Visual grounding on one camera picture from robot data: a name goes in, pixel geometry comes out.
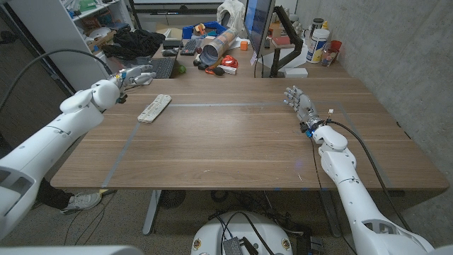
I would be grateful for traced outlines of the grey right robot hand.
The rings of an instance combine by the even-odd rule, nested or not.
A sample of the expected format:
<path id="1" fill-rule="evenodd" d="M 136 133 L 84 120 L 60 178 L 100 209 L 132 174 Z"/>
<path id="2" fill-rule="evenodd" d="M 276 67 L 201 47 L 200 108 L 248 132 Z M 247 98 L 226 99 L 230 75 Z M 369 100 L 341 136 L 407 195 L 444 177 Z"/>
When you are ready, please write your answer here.
<path id="1" fill-rule="evenodd" d="M 284 103 L 292 107 L 296 112 L 297 118 L 302 124 L 303 132 L 309 131 L 313 133 L 323 125 L 323 121 L 319 117 L 315 105 L 301 89 L 296 86 L 292 88 L 287 87 L 284 95 L 287 97 Z"/>

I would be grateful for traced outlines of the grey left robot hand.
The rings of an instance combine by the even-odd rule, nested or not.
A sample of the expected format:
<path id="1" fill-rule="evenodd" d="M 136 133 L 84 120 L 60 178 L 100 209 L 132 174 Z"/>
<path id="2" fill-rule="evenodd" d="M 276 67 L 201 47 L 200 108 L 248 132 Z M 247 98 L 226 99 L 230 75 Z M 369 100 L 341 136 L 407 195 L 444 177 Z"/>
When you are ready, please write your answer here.
<path id="1" fill-rule="evenodd" d="M 156 72 L 152 71 L 151 65 L 139 65 L 136 67 L 121 69 L 117 74 L 119 79 L 117 86 L 119 89 L 124 89 L 130 85 L 143 85 L 149 84 L 156 76 Z"/>

